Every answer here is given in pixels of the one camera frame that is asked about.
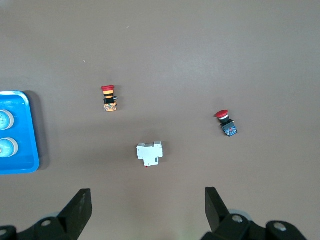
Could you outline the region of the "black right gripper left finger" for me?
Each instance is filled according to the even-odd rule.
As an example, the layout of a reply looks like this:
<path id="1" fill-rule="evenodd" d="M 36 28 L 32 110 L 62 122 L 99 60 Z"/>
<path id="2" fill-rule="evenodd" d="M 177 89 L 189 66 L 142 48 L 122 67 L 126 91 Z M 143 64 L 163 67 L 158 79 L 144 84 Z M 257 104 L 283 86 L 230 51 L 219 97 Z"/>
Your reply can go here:
<path id="1" fill-rule="evenodd" d="M 55 217 L 39 220 L 30 228 L 17 232 L 13 225 L 0 227 L 2 240 L 77 240 L 92 216 L 89 188 L 80 189 Z"/>

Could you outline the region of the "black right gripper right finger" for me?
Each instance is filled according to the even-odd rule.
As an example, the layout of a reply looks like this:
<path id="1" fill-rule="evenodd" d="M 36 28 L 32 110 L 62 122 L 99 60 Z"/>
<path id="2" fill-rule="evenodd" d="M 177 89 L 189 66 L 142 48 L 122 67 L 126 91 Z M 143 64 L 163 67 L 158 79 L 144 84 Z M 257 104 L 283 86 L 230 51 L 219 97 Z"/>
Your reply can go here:
<path id="1" fill-rule="evenodd" d="M 215 187 L 205 188 L 205 214 L 211 228 L 204 240 L 305 240 L 289 222 L 273 220 L 265 227 L 244 215 L 230 213 Z"/>

